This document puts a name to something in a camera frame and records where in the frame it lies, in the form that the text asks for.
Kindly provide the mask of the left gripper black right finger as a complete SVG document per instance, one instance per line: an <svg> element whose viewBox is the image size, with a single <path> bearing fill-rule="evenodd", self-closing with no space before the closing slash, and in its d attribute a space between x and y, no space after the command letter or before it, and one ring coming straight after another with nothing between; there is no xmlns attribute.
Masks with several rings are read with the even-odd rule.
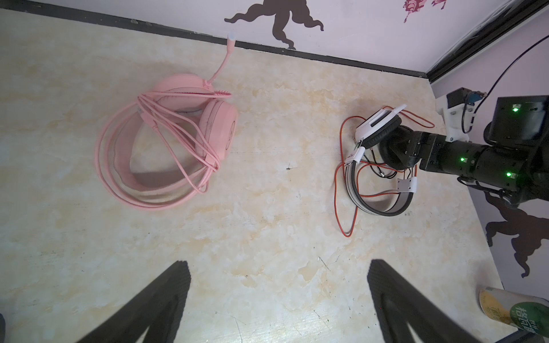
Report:
<svg viewBox="0 0 549 343"><path fill-rule="evenodd" d="M477 342L386 261L373 260L367 274L373 304L386 342Z"/></svg>

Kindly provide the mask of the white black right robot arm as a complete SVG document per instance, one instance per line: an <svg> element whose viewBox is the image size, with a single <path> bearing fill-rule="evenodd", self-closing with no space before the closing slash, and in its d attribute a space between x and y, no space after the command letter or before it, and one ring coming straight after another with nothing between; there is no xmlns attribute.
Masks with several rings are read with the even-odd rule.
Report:
<svg viewBox="0 0 549 343"><path fill-rule="evenodd" d="M548 96L498 98L484 144L402 130L388 146L404 167L455 175L512 207L548 200Z"/></svg>

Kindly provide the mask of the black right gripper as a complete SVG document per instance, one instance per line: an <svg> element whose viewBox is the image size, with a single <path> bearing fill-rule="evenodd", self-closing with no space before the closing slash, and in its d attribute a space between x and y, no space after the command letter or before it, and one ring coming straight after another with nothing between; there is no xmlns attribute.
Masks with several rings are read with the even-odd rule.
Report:
<svg viewBox="0 0 549 343"><path fill-rule="evenodd" d="M400 137L401 170L420 165L420 169L452 174L472 180L492 180L488 162L489 146L468 141L446 141L440 134L424 131L404 133Z"/></svg>

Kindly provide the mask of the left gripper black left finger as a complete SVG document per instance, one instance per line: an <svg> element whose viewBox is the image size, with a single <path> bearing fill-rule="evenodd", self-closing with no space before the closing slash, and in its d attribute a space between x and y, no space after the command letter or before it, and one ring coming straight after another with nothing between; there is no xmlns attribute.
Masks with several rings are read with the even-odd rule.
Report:
<svg viewBox="0 0 549 343"><path fill-rule="evenodd" d="M81 342L173 342L182 320L192 277L176 261Z"/></svg>

